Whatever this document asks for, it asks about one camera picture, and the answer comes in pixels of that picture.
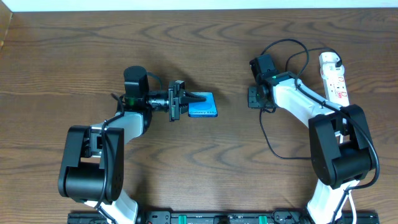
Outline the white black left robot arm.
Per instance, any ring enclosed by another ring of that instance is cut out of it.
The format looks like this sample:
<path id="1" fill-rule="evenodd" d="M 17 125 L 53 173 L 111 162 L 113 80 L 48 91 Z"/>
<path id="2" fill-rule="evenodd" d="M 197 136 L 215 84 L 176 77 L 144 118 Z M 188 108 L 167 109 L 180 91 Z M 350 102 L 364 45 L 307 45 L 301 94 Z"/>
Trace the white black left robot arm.
<path id="1" fill-rule="evenodd" d="M 142 66 L 128 67 L 123 75 L 125 93 L 112 96 L 117 101 L 112 118 L 69 128 L 58 178 L 62 197 L 93 207 L 106 223 L 142 222 L 138 203 L 123 190 L 125 145 L 147 131 L 153 112 L 164 111 L 173 122 L 190 103 L 206 100 L 187 91 L 182 80 L 170 82 L 167 90 L 150 90 L 150 72 Z"/>

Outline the blue smartphone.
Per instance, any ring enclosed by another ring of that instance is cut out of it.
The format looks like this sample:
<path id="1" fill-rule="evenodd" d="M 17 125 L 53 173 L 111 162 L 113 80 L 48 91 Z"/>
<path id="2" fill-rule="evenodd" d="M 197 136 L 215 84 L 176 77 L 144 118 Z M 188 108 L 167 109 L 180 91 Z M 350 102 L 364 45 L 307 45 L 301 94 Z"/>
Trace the blue smartphone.
<path id="1" fill-rule="evenodd" d="M 190 103 L 188 105 L 188 116 L 191 118 L 215 118 L 218 116 L 215 99 L 211 92 L 193 92 L 198 96 L 206 98 L 204 102 Z"/>

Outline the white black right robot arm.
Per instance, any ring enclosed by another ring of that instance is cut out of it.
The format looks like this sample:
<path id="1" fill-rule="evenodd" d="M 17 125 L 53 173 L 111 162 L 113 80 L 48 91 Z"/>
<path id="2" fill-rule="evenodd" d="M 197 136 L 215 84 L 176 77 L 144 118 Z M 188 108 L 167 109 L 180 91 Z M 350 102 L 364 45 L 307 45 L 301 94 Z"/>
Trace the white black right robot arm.
<path id="1" fill-rule="evenodd" d="M 269 54 L 251 60 L 256 86 L 248 90 L 248 106 L 262 113 L 285 109 L 308 128 L 309 160 L 318 181 L 301 221 L 344 223 L 344 203 L 353 200 L 353 190 L 375 184 L 380 165 L 364 111 L 349 103 L 341 57 L 328 50 L 319 62 L 325 97 L 298 75 L 278 71 Z"/>

